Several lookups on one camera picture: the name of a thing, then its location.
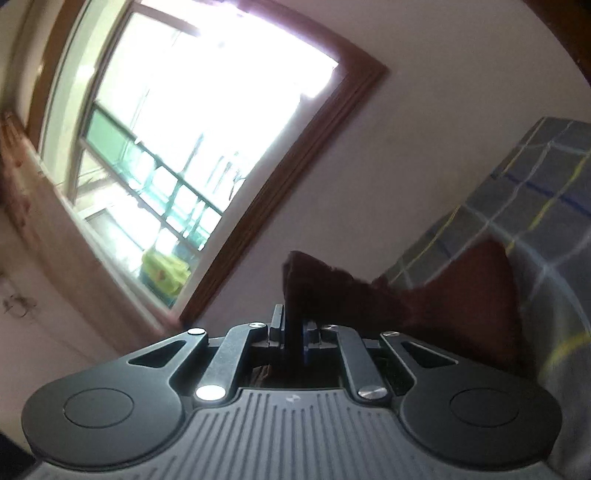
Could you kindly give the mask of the maroon puffer jacket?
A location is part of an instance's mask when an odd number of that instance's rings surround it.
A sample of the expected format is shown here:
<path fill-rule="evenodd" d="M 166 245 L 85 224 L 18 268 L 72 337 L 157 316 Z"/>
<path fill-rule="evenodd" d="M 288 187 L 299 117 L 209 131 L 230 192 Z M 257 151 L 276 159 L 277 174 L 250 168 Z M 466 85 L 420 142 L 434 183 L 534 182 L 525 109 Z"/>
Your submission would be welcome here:
<path fill-rule="evenodd" d="M 518 290 L 502 244 L 483 241 L 424 286 L 356 279 L 301 251 L 283 263 L 287 319 L 353 328 L 363 338 L 397 331 L 463 358 L 533 380 Z"/>

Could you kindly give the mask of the green yellow cloth outside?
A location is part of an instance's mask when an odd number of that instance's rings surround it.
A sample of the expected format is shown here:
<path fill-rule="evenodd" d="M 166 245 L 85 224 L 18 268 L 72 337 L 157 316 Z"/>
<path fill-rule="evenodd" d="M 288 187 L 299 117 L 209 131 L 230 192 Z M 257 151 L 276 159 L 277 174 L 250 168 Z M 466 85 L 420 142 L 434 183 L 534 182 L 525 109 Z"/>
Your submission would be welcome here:
<path fill-rule="evenodd" d="M 155 249 L 142 255 L 139 279 L 167 305 L 176 301 L 189 277 L 189 265 L 175 255 L 164 255 Z"/>

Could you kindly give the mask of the floral beige curtain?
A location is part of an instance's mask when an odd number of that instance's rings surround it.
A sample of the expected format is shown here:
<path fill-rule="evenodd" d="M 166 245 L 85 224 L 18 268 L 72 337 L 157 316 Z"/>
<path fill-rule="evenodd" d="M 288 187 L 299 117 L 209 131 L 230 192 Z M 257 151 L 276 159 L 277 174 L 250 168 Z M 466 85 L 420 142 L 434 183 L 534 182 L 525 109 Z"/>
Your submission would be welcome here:
<path fill-rule="evenodd" d="M 11 112 L 1 114 L 1 192 L 19 236 L 58 293 L 115 350 L 128 349 L 135 335 L 106 304 L 114 279 Z"/>

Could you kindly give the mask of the grey plaid bed sheet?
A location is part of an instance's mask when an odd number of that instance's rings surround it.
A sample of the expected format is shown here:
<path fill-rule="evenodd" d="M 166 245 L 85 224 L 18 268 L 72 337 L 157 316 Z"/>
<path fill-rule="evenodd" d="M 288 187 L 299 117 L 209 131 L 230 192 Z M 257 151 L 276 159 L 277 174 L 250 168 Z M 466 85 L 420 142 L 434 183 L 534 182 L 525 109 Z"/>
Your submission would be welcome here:
<path fill-rule="evenodd" d="M 590 476 L 590 126 L 541 118 L 459 206 L 384 274 L 423 286 L 478 241 L 505 246 L 539 383 L 563 426 L 549 464 Z"/>

